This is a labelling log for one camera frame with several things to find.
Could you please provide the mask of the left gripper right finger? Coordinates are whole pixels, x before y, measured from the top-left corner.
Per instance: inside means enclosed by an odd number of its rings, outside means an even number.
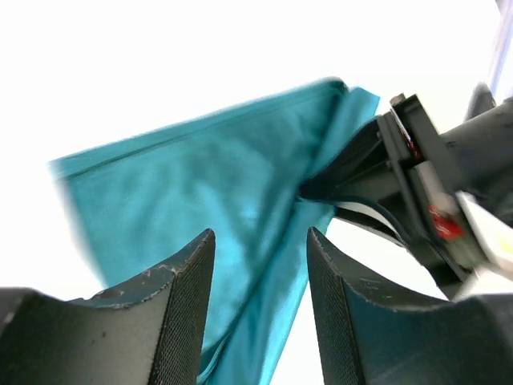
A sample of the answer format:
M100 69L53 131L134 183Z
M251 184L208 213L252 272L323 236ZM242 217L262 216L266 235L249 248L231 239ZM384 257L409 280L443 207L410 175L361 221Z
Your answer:
M325 383L511 384L511 295L447 302L417 293L314 228L307 261Z

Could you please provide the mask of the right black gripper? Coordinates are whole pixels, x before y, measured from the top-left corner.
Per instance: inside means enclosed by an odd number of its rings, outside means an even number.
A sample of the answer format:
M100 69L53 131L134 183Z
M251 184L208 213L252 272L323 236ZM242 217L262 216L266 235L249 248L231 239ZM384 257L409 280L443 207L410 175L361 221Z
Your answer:
M512 227L512 99L496 103L490 89L478 85L469 116L458 127L438 134L417 96L390 100L386 118L407 150L413 195L434 237L447 248L449 264L469 276L456 298L477 294L511 294L508 279L487 260L456 193L469 193L483 208ZM353 136L333 161L300 187L313 201L381 201L397 193L397 179L373 120ZM399 232L378 211L357 202L342 202L338 220L356 225L402 248Z

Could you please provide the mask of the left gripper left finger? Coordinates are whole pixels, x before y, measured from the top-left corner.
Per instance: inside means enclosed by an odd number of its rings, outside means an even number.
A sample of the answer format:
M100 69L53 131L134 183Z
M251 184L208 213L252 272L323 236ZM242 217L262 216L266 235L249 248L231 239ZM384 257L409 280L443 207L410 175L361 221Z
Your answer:
M1 291L4 384L194 384L216 239L178 253L89 299Z

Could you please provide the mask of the teal cloth napkin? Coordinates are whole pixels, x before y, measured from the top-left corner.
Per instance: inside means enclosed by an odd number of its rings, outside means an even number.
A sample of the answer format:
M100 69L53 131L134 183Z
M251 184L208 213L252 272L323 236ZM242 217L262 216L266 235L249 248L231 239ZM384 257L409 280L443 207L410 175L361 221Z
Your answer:
M216 235L200 384L268 384L307 286L306 237L333 207L298 195L379 98L340 79L52 162L103 280Z

